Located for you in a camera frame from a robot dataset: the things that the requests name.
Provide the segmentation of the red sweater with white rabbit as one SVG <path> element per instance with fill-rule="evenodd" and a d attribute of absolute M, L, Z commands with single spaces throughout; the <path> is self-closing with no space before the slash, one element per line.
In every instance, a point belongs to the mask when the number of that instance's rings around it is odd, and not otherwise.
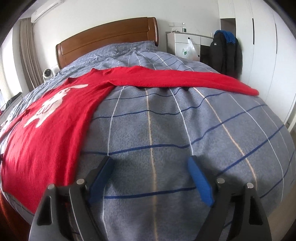
<path fill-rule="evenodd" d="M 94 112 L 116 86 L 207 87 L 257 96 L 239 80 L 210 72 L 152 70 L 142 66 L 92 69 L 46 92 L 10 122 L 1 165 L 4 192 L 35 213 L 49 184 L 74 181 Z"/>

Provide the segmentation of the white window desk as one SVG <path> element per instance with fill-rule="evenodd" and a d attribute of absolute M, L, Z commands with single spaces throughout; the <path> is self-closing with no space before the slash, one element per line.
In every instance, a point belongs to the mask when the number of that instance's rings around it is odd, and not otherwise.
<path fill-rule="evenodd" d="M 1 108 L 1 124 L 4 123 L 12 111 L 12 109 L 22 100 L 23 93 L 19 92 L 17 95 L 13 96 L 4 106 Z"/>

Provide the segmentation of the beige curtain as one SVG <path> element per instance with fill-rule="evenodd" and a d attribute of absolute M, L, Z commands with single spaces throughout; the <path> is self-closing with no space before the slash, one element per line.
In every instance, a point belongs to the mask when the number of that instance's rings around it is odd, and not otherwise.
<path fill-rule="evenodd" d="M 37 57 L 33 23 L 30 18 L 20 20 L 20 45 L 23 63 L 32 88 L 35 89 L 44 83 L 42 70 Z"/>

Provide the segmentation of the black and blue jacket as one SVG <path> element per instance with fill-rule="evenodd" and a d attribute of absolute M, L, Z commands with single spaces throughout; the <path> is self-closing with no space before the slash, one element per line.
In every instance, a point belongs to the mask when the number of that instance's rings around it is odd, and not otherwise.
<path fill-rule="evenodd" d="M 209 50 L 209 66 L 221 74 L 238 79 L 242 72 L 242 50 L 229 31 L 217 30 Z"/>

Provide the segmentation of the white plastic bag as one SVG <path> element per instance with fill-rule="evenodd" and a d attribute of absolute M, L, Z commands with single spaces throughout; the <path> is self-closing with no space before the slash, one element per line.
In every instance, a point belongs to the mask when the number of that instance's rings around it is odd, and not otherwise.
<path fill-rule="evenodd" d="M 182 49 L 182 57 L 191 61 L 199 61 L 200 59 L 190 38 L 188 38 L 187 46 Z"/>

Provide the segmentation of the white nightstand cabinet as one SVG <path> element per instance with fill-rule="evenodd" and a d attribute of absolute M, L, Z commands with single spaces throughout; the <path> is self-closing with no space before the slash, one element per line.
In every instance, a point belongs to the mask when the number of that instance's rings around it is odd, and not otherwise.
<path fill-rule="evenodd" d="M 209 62 L 210 45 L 212 37 L 170 32 L 166 34 L 166 50 L 180 58 L 200 61 L 205 64 Z"/>

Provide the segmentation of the white wardrobe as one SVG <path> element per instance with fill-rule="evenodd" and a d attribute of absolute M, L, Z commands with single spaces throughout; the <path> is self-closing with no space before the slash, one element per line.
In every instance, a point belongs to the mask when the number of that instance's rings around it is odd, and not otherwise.
<path fill-rule="evenodd" d="M 265 1 L 234 1 L 243 54 L 241 81 L 287 123 L 295 105 L 295 38 Z"/>

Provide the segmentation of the brown wooden headboard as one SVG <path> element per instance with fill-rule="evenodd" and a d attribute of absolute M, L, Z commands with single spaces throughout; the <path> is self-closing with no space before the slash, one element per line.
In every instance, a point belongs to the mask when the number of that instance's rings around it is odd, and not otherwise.
<path fill-rule="evenodd" d="M 158 23 L 155 17 L 114 21 L 84 30 L 56 45 L 60 69 L 98 48 L 119 43 L 153 41 L 159 45 Z"/>

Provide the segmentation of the white air conditioner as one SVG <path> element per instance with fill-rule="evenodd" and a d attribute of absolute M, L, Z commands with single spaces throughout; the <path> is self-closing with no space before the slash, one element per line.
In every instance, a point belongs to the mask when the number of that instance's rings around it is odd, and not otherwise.
<path fill-rule="evenodd" d="M 61 5 L 64 0 L 49 0 L 35 10 L 31 15 L 31 23 L 36 23 L 40 18 L 46 15 L 48 12 Z"/>

